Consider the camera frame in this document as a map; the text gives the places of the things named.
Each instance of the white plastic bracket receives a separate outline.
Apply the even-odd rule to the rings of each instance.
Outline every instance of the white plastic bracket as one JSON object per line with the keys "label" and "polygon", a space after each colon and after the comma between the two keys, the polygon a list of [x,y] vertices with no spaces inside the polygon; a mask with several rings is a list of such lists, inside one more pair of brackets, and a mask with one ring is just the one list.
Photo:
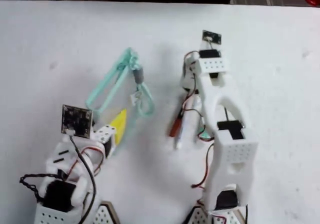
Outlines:
{"label": "white plastic bracket", "polygon": [[96,140],[96,141],[102,143],[104,146],[107,142],[110,141],[110,151],[107,153],[106,158],[110,158],[110,156],[112,155],[112,153],[114,152],[114,150],[116,148],[116,140],[114,138],[116,131],[117,130],[115,127],[113,127],[111,125],[107,125],[107,126],[101,127],[99,130],[97,130],[96,132],[94,132],[91,135],[91,138],[93,140]]}
{"label": "white plastic bracket", "polygon": [[[210,73],[218,73],[218,76],[212,77]],[[205,184],[203,200],[209,213],[220,213],[227,210],[216,210],[218,195],[230,184],[236,185],[236,208],[247,205],[258,141],[226,60],[199,58],[195,62],[195,75],[206,131],[215,137],[214,158]],[[233,139],[229,130],[219,130],[216,114],[218,105],[226,107],[235,120],[241,123],[243,139]]]}
{"label": "white plastic bracket", "polygon": [[198,59],[195,64],[195,70],[198,74],[221,73],[229,71],[229,65],[224,58]]}

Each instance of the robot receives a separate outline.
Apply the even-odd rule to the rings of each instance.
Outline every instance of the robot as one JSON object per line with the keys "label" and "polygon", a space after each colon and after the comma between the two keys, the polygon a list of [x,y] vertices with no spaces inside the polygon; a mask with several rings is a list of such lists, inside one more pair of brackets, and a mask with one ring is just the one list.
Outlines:
{"label": "robot", "polygon": [[[137,57],[132,49],[125,50],[89,95],[85,102],[87,109],[63,105],[61,131],[64,136],[47,159],[45,173],[27,174],[20,178],[20,183],[31,189],[37,200],[34,224],[120,222],[112,204],[101,200],[94,177],[112,156],[124,135],[126,109],[122,109],[115,119],[107,120],[108,124],[103,116],[130,72],[136,83],[134,97],[131,98],[137,115],[147,117],[154,111],[153,99],[144,83],[143,69]],[[116,81],[109,94],[95,108],[96,98],[114,77]],[[39,190],[26,181],[30,177],[44,177]]]}
{"label": "robot", "polygon": [[[199,134],[198,137],[213,142],[210,147],[214,148],[210,168],[206,162],[205,177],[199,184],[192,185],[192,188],[203,189],[202,198],[184,223],[199,223],[201,220],[204,223],[226,224],[228,220],[236,220],[234,210],[246,207],[248,211],[258,139],[229,73],[230,67],[221,51],[221,42],[220,34],[203,31],[204,49],[189,52],[184,58],[180,83],[189,94],[182,111],[196,110],[188,109],[186,102],[192,95],[198,94],[202,107],[196,111],[204,124],[201,134],[206,131],[210,138],[203,139]],[[219,105],[225,109],[226,121],[218,121]]]}

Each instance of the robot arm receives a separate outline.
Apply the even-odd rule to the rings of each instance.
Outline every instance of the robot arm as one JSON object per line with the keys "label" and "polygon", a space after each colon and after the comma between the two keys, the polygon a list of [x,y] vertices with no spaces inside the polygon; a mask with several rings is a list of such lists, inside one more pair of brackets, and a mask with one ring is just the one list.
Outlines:
{"label": "robot arm", "polygon": [[[202,39],[211,49],[192,53],[185,65],[195,74],[206,131],[215,137],[203,200],[207,211],[216,213],[247,205],[258,140],[229,65],[220,50],[213,48],[212,44],[217,48],[221,44],[221,35],[204,31]],[[224,106],[234,119],[218,121],[218,105]]]}

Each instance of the perforated white plastic part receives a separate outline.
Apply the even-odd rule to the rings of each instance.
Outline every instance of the perforated white plastic part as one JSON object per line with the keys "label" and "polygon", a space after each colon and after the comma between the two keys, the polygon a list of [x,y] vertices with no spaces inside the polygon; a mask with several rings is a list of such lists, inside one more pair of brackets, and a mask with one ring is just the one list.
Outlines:
{"label": "perforated white plastic part", "polygon": [[[215,210],[218,195],[228,185],[235,184],[238,206],[225,210],[231,211],[248,203],[258,139],[225,61],[222,58],[199,58],[195,63],[195,70],[206,131],[213,133],[215,137],[213,161],[202,198],[209,213],[219,213]],[[218,77],[211,78],[210,73],[217,72]],[[219,130],[216,113],[219,105],[224,106],[241,123],[243,139],[233,139],[229,130]]]}
{"label": "perforated white plastic part", "polygon": [[81,219],[82,206],[69,212],[62,212],[38,203],[35,213],[34,224],[77,224]]}
{"label": "perforated white plastic part", "polygon": [[115,148],[116,148],[116,140],[115,140],[115,133],[116,133],[116,128],[111,126],[111,125],[107,125],[107,126],[103,126],[101,127],[99,130],[97,130],[96,132],[94,132],[91,135],[91,139],[99,141],[102,144],[105,144],[109,141],[109,139],[111,139],[111,149],[109,151],[109,153],[107,154],[106,158],[109,158],[112,156],[112,153],[114,152]]}
{"label": "perforated white plastic part", "polygon": [[96,216],[93,220],[93,224],[114,224],[106,206],[99,206]]}
{"label": "perforated white plastic part", "polygon": [[91,139],[99,141],[101,143],[106,143],[109,138],[111,138],[115,134],[115,131],[116,128],[114,128],[113,126],[103,126],[92,135]]}
{"label": "perforated white plastic part", "polygon": [[[220,213],[219,216],[226,218],[225,224],[241,224],[233,211]],[[224,224],[225,220],[220,217],[213,217],[213,224]]]}
{"label": "perforated white plastic part", "polygon": [[224,58],[200,58],[195,64],[197,73],[220,73],[229,71],[229,65]]}
{"label": "perforated white plastic part", "polygon": [[233,211],[221,212],[218,216],[226,218],[226,223],[223,218],[207,216],[202,208],[196,208],[188,222],[188,224],[242,224]]}
{"label": "perforated white plastic part", "polygon": [[204,210],[202,210],[202,208],[200,207],[194,209],[188,224],[206,224],[206,223],[210,223],[210,222],[208,221],[208,216],[204,212]]}
{"label": "perforated white plastic part", "polygon": [[238,206],[248,203],[253,182],[253,161],[258,141],[253,131],[241,130],[243,139],[234,140],[228,130],[215,131],[213,160],[206,181],[203,200],[209,211],[216,208],[218,195],[230,184],[235,184]]}

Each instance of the wire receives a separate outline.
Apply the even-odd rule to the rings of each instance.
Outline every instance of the wire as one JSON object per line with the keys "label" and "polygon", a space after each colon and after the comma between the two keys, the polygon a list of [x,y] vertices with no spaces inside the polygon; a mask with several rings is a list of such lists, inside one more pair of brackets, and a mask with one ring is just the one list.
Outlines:
{"label": "wire", "polygon": [[[99,149],[99,148],[97,148],[97,147],[95,147],[95,146],[87,146],[87,147],[85,147],[82,151],[81,151],[81,155],[84,153],[84,151],[85,150],[87,150],[87,149],[90,149],[90,150],[96,150],[96,151],[98,151],[98,152],[100,152],[101,153],[101,161],[100,161],[100,164],[97,166],[97,168],[94,170],[94,173],[96,174],[96,175],[98,175],[98,173],[96,173],[97,172],[97,170],[101,167],[101,165],[102,165],[102,163],[103,163],[103,159],[104,159],[104,153],[102,152],[102,150],[101,149]],[[71,166],[71,168],[70,168],[70,170],[69,170],[69,172],[68,172],[68,176],[71,174],[71,172],[72,172],[72,170],[74,169],[74,167],[75,167],[75,165],[77,164],[77,162],[78,162],[78,160],[76,160],[74,163],[73,163],[73,165]]]}
{"label": "wire", "polygon": [[96,191],[97,188],[96,188],[96,186],[95,186],[95,185],[96,185],[96,184],[95,184],[96,182],[95,182],[94,175],[92,174],[90,168],[88,167],[88,164],[86,163],[85,159],[83,158],[83,156],[82,156],[81,153],[79,152],[79,149],[78,149],[78,147],[76,146],[76,144],[75,144],[74,139],[72,138],[72,136],[69,136],[69,137],[70,137],[70,141],[72,142],[72,144],[73,144],[73,146],[74,146],[74,148],[75,148],[75,150],[76,150],[76,153],[78,154],[79,159],[82,161],[82,163],[84,164],[86,170],[88,171],[88,174],[89,174],[89,176],[90,176],[90,179],[91,179],[92,185],[93,185],[93,189],[94,189],[93,194],[92,194],[92,199],[91,199],[91,202],[90,202],[90,204],[89,204],[89,206],[88,206],[88,209],[86,210],[85,214],[82,216],[81,220],[80,220],[79,223],[78,223],[78,224],[83,224],[84,221],[86,220],[87,216],[89,215],[91,209],[92,209],[94,200],[95,200],[95,198],[96,198],[95,196],[96,196],[96,193],[97,193],[97,191]]}
{"label": "wire", "polygon": [[225,111],[226,120],[229,121],[228,112],[227,112],[226,108],[224,108],[224,109],[225,109],[224,111]]}
{"label": "wire", "polygon": [[227,222],[227,218],[225,218],[224,216],[221,216],[221,215],[212,215],[212,216],[214,216],[214,217],[216,217],[216,218],[221,218],[221,219],[223,219],[223,224],[227,224],[226,222]]}
{"label": "wire", "polygon": [[[188,53],[186,53],[186,55],[184,56],[184,64],[186,64],[186,61],[185,61],[185,59],[186,59],[186,57],[189,55],[189,54],[191,54],[191,53],[195,53],[195,52],[197,52],[197,53],[199,53],[198,51],[196,51],[196,50],[193,50],[193,51],[190,51],[190,52],[188,52]],[[197,109],[186,109],[185,107],[186,107],[186,103],[187,103],[187,100],[192,96],[192,95],[194,95],[195,93],[196,93],[196,90],[197,90],[197,81],[196,81],[196,75],[195,75],[195,73],[193,73],[193,71],[192,71],[192,69],[191,69],[191,67],[190,67],[190,71],[192,72],[192,74],[193,74],[193,80],[194,80],[194,86],[193,86],[193,90],[192,90],[192,92],[191,92],[191,94],[188,94],[186,97],[185,97],[185,99],[184,99],[184,102],[183,102],[183,104],[182,104],[182,109],[183,109],[183,111],[190,111],[190,110],[194,110],[194,111],[196,111],[198,114],[199,114],[199,116],[201,117],[201,118],[203,118],[203,115],[200,113],[200,111],[199,110],[197,110]],[[200,139],[200,140],[202,140],[202,141],[205,141],[205,142],[211,142],[211,141],[213,141],[214,140],[214,137],[211,137],[211,138],[203,138],[203,137],[201,137],[200,135],[202,134],[202,133],[204,133],[204,131],[206,130],[206,126],[204,125],[203,126],[203,130],[200,132],[200,133],[198,133],[198,138]]]}
{"label": "wire", "polygon": [[209,42],[209,44],[210,44],[210,48],[213,50],[214,48],[212,47],[211,41],[208,41],[208,42]]}
{"label": "wire", "polygon": [[28,189],[30,189],[34,192],[34,195],[35,195],[37,202],[43,201],[44,199],[39,195],[39,191],[35,185],[29,184],[25,181],[25,179],[29,178],[29,177],[54,177],[54,178],[63,180],[62,175],[49,174],[49,173],[46,173],[46,174],[26,174],[26,175],[20,177],[19,183],[21,183],[22,185],[24,185],[25,187],[27,187]]}
{"label": "wire", "polygon": [[209,150],[210,150],[210,148],[211,147],[213,147],[214,145],[213,144],[211,144],[210,146],[209,146],[209,148],[208,148],[208,151],[206,152],[206,164],[205,164],[205,175],[204,175],[204,178],[202,179],[202,181],[200,182],[200,183],[198,183],[198,184],[193,184],[193,185],[191,185],[191,188],[197,188],[197,187],[199,187],[199,186],[202,186],[202,184],[206,181],[206,177],[208,176],[208,170],[209,170],[209,165],[208,165],[208,156],[209,156]]}
{"label": "wire", "polygon": [[246,213],[246,217],[245,217],[245,221],[244,221],[245,223],[244,224],[248,224],[248,205],[245,206],[245,209],[246,209],[245,210],[246,211],[245,212]]}
{"label": "wire", "polygon": [[197,51],[197,50],[192,50],[192,51],[186,53],[185,56],[184,56],[184,58],[183,58],[183,59],[184,59],[184,61],[183,61],[184,63],[186,62],[186,61],[185,61],[186,57],[187,57],[189,54],[192,54],[192,53],[199,53],[199,51]]}

